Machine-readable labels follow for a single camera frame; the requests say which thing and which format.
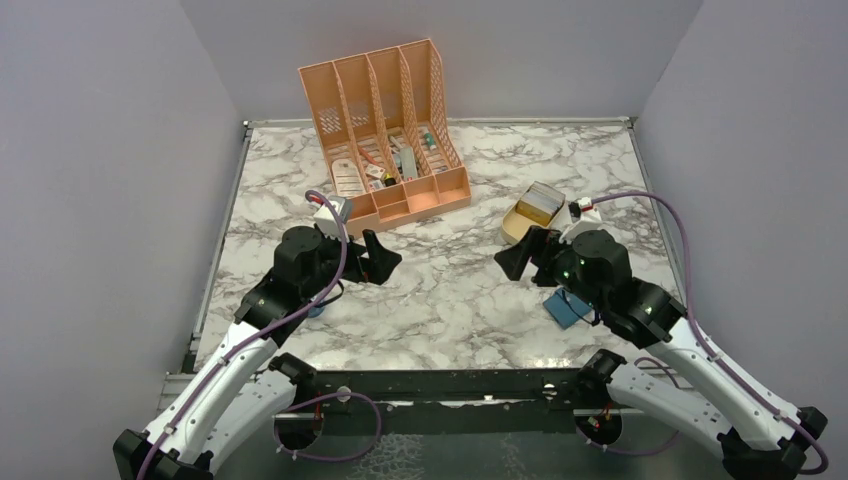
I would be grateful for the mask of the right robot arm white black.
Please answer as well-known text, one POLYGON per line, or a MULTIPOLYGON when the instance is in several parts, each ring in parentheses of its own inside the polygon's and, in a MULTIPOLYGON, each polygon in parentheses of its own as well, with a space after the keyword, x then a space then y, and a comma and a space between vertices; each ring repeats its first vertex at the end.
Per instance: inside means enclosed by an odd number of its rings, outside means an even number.
POLYGON ((826 416, 780 399, 742 372, 690 323, 670 293, 633 275, 628 250, 607 231, 561 241, 556 230, 532 227, 494 259, 513 281, 535 265, 534 284, 561 287, 586 303, 596 322, 665 363, 698 393, 657 381, 601 349, 578 373, 577 393, 585 404, 612 401, 639 409, 700 442, 735 479, 810 474, 806 451, 818 446, 826 416))

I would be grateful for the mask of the blue card holder wallet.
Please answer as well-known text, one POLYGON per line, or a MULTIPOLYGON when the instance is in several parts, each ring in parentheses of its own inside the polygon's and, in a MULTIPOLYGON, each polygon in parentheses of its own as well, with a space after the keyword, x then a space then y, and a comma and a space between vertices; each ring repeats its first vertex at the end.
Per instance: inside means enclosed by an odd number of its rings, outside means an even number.
POLYGON ((542 306, 563 330, 576 325, 578 322, 591 323, 593 320, 593 309, 562 287, 556 289, 550 297, 544 300, 542 306))

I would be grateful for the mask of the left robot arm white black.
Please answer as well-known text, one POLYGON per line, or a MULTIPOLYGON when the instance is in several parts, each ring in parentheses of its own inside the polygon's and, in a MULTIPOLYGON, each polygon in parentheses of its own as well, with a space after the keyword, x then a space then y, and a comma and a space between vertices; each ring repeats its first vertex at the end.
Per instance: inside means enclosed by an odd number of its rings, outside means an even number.
POLYGON ((325 395, 314 367, 281 352, 285 341, 341 281, 381 285, 401 263, 372 230, 364 242, 319 227, 287 230, 272 267, 244 296, 215 354, 173 403, 142 431, 113 445, 123 479, 211 479, 224 460, 272 415, 304 421, 284 449, 301 456, 319 431, 325 395))

